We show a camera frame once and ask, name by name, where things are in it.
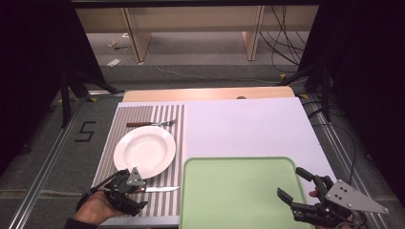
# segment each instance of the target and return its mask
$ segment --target floor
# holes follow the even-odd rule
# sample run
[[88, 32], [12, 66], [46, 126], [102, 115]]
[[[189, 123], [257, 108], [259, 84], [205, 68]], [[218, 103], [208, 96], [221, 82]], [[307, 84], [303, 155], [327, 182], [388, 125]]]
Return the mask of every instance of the floor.
[[[276, 38], [278, 32], [263, 33], [266, 40], [274, 45], [270, 35]], [[239, 32], [154, 33], [142, 63], [136, 62], [131, 49], [126, 48], [130, 46], [130, 42], [123, 34], [88, 34], [88, 37], [107, 83], [125, 90], [197, 88], [202, 85], [271, 86], [280, 82], [282, 76], [290, 76], [296, 70], [296, 66], [284, 57], [273, 54], [263, 37], [259, 39], [255, 60], [247, 61]], [[277, 45], [276, 49], [299, 62], [302, 54], [299, 49], [305, 47], [308, 33], [289, 32], [288, 38], [298, 48], [298, 54], [282, 45]], [[114, 47], [109, 47], [112, 40], [117, 43]], [[286, 38], [282, 37], [280, 42], [286, 43]], [[106, 66], [116, 58], [120, 60], [116, 66]], [[136, 78], [132, 74], [134, 71], [138, 73]], [[405, 224], [403, 206], [397, 201], [373, 161], [366, 158], [367, 150], [339, 109], [337, 101], [333, 97], [330, 100], [332, 127], [326, 127], [327, 122], [322, 114], [315, 113], [320, 108], [317, 101], [321, 98], [319, 94], [305, 94], [305, 80], [303, 77], [290, 86], [301, 97], [303, 107], [309, 114], [314, 132], [336, 177], [349, 177], [352, 159], [356, 155], [352, 176], [354, 185], [390, 209], [389, 215], [367, 215], [367, 227], [362, 228], [402, 228]], [[81, 191], [88, 188], [87, 185], [91, 183], [96, 171], [99, 152], [103, 149], [99, 142], [105, 141], [115, 108], [122, 99], [121, 95], [95, 92], [100, 88], [93, 85], [89, 85], [89, 89], [93, 91], [92, 98], [96, 102], [79, 99], [75, 101], [75, 97], [71, 95], [74, 113], [77, 112], [75, 122], [68, 132], [60, 129], [62, 110], [60, 96], [56, 95], [51, 106], [53, 112], [44, 117], [37, 130], [38, 134], [32, 137], [32, 151], [18, 156], [0, 177], [0, 228], [9, 228], [11, 220], [15, 219], [14, 215], [18, 216], [24, 211], [21, 209], [24, 196], [35, 191], [30, 189], [36, 183], [42, 183], [37, 190], [39, 198], [22, 214], [27, 216], [22, 220], [22, 227], [61, 228], [66, 217], [74, 213]], [[78, 143], [78, 140], [88, 136], [83, 135], [86, 128], [91, 128], [96, 133], [92, 142]], [[54, 155], [55, 159], [51, 160], [48, 155]], [[48, 163], [52, 172], [39, 176], [43, 172], [44, 163]]]

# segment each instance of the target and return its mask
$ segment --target metal bracket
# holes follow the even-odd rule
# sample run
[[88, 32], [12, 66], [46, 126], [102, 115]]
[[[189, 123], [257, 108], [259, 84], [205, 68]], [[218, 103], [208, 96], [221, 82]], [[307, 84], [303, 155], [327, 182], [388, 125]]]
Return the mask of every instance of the metal bracket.
[[388, 208], [362, 194], [341, 179], [337, 180], [326, 195], [327, 199], [354, 211], [388, 214]]
[[128, 177], [127, 185], [130, 186], [143, 186], [145, 182], [143, 181], [142, 177], [140, 176], [137, 167], [132, 169], [131, 174]]

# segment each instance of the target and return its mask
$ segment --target fork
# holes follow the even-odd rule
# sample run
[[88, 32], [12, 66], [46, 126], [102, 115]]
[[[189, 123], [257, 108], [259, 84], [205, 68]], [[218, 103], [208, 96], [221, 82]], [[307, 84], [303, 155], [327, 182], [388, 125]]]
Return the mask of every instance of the fork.
[[172, 126], [176, 124], [177, 120], [173, 119], [171, 121], [162, 121], [162, 122], [128, 122], [127, 127], [142, 127], [142, 126]]

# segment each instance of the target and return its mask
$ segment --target robotic hand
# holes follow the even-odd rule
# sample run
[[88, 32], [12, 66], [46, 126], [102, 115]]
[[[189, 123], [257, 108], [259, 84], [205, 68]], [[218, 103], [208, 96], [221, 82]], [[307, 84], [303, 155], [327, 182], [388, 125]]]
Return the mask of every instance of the robotic hand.
[[83, 194], [81, 200], [78, 202], [76, 211], [80, 209], [81, 205], [83, 205], [91, 195], [99, 191], [99, 188], [109, 180], [111, 181], [104, 186], [102, 191], [104, 191], [109, 203], [120, 212], [134, 217], [148, 203], [147, 201], [136, 202], [127, 197], [128, 194], [134, 194], [138, 189], [144, 189], [145, 183], [140, 177], [137, 168], [134, 168], [131, 174], [128, 170], [120, 170], [106, 178], [96, 187], [90, 188]]
[[333, 183], [330, 177], [312, 175], [303, 168], [297, 168], [295, 173], [307, 181], [315, 183], [319, 203], [308, 205], [293, 202], [293, 198], [278, 188], [277, 196], [286, 203], [296, 221], [303, 221], [323, 227], [336, 227], [342, 223], [358, 228], [364, 221], [357, 211], [388, 214], [387, 208], [371, 198], [355, 190], [349, 184], [338, 180]]

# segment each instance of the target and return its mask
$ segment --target black sleeve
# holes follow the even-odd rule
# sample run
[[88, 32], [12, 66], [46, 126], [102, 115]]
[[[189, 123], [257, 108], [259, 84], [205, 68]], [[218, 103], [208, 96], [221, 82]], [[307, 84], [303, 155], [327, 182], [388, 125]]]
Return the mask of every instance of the black sleeve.
[[97, 228], [96, 225], [82, 221], [77, 221], [72, 218], [68, 218], [64, 227], [64, 229], [96, 229], [96, 228]]

